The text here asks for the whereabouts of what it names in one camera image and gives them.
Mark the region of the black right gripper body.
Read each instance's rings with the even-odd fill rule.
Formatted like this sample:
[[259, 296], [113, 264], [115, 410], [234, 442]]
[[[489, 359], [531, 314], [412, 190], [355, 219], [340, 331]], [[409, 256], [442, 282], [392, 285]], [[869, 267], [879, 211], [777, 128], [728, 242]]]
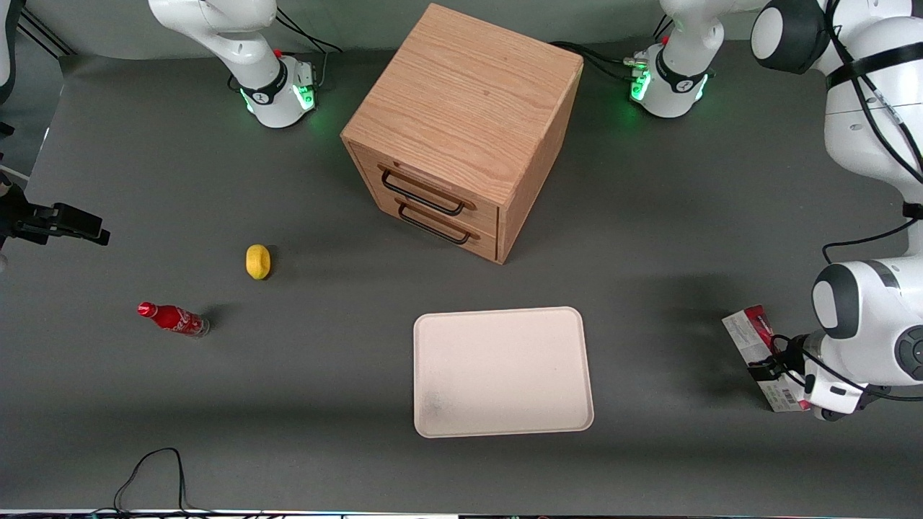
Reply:
[[1, 246], [7, 239], [23, 239], [32, 241], [27, 234], [20, 236], [17, 232], [16, 222], [25, 216], [32, 215], [32, 205], [25, 197], [24, 190], [14, 183], [1, 185]]

